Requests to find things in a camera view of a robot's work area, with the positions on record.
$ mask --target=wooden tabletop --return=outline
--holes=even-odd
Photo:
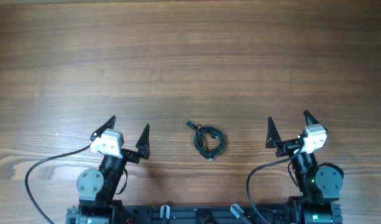
[[[127,165],[116,197],[125,205],[248,205],[249,172],[278,160],[267,118],[291,139],[305,109],[329,129],[318,162],[344,169],[344,223],[381,223],[381,3],[0,6],[0,223],[45,223],[26,171],[89,144],[112,115],[129,149],[150,124],[150,159]],[[188,120],[222,129],[224,155],[201,157]],[[53,221],[101,159],[86,151],[33,171]],[[300,194],[286,164],[257,173],[251,191],[258,203]]]

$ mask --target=wooden table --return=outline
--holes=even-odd
[[[248,205],[246,178],[276,161],[309,109],[329,129],[318,162],[346,173],[344,223],[381,223],[381,3],[130,2],[0,6],[0,223],[45,223],[25,188],[37,161],[74,151],[110,116],[134,145],[149,123],[151,156],[128,164],[125,205]],[[227,135],[214,162],[185,123]],[[34,170],[30,188],[63,223],[90,151]],[[282,164],[253,177],[256,202],[299,195]]]

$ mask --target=wood grain surface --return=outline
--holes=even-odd
[[[329,129],[318,162],[345,171],[344,223],[381,223],[381,2],[211,1],[0,6],[0,223],[45,223],[24,188],[37,161],[77,150],[107,119],[130,149],[149,123],[151,155],[128,164],[125,205],[248,205],[246,178],[276,161],[308,109]],[[227,135],[214,162],[192,120]],[[90,151],[30,175],[63,223]],[[299,195],[287,165],[252,178],[256,202]]]

